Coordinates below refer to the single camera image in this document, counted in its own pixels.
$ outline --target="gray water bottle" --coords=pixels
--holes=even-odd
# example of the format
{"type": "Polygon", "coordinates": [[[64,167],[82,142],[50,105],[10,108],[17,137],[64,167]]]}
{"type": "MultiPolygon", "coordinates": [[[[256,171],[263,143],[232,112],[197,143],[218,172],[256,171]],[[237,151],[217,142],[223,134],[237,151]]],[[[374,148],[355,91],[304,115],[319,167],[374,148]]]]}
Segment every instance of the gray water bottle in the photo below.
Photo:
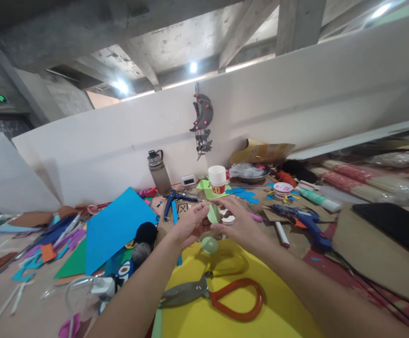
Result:
{"type": "Polygon", "coordinates": [[[160,195],[168,195],[172,190],[170,179],[168,178],[166,166],[162,160],[164,152],[162,150],[148,152],[148,167],[150,168],[151,176],[160,195]]]}

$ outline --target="white marker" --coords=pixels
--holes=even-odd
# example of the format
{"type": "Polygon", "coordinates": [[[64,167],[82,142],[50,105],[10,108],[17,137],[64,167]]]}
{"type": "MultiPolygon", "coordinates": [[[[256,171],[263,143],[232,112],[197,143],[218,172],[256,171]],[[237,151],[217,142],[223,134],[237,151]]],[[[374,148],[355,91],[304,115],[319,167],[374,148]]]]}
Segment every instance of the white marker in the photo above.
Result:
{"type": "Polygon", "coordinates": [[[283,242],[283,246],[285,248],[290,248],[288,238],[286,237],[286,233],[284,232],[281,223],[280,222],[275,222],[275,227],[276,227],[276,230],[278,230],[278,233],[280,234],[281,241],[283,242]]]}

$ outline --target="glue gun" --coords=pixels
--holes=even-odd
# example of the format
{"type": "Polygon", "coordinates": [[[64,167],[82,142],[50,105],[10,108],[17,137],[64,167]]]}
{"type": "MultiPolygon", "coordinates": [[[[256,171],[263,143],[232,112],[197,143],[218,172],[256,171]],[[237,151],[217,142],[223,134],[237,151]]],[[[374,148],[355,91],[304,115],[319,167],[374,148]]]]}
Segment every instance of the glue gun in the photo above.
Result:
{"type": "Polygon", "coordinates": [[[290,219],[291,217],[295,217],[308,228],[309,234],[312,238],[312,246],[315,249],[323,253],[332,251],[333,248],[331,246],[331,241],[316,225],[316,222],[319,221],[319,217],[316,213],[305,212],[298,208],[288,207],[280,204],[273,204],[272,206],[266,205],[266,207],[270,207],[275,213],[285,216],[288,219],[290,219]]]}

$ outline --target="forearm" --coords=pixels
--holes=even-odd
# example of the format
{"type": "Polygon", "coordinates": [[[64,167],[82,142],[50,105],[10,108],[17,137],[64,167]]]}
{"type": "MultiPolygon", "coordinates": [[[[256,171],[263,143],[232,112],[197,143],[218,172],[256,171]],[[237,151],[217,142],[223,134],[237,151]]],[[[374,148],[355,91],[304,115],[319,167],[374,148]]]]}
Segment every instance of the forearm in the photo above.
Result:
{"type": "Polygon", "coordinates": [[[167,235],[112,298],[87,338],[144,337],[180,254],[167,235]]]}
{"type": "Polygon", "coordinates": [[[262,239],[253,254],[297,295],[328,337],[409,337],[409,328],[340,284],[262,239]]]}

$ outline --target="hand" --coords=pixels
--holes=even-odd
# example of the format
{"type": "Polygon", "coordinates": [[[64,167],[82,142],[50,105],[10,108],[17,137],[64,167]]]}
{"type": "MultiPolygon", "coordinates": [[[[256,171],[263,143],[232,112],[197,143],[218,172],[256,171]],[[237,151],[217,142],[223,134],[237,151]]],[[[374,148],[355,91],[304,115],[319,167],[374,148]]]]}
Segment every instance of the hand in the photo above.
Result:
{"type": "Polygon", "coordinates": [[[181,249],[191,246],[203,232],[209,231],[211,222],[207,219],[209,205],[198,203],[184,214],[170,231],[169,235],[181,246],[181,249]]]}
{"type": "Polygon", "coordinates": [[[253,253],[256,245],[260,245],[260,242],[266,239],[266,235],[258,227],[250,213],[234,197],[223,197],[211,200],[211,202],[225,207],[228,210],[226,215],[233,215],[235,217],[233,225],[213,223],[211,224],[212,230],[224,233],[251,253],[253,253]]]}

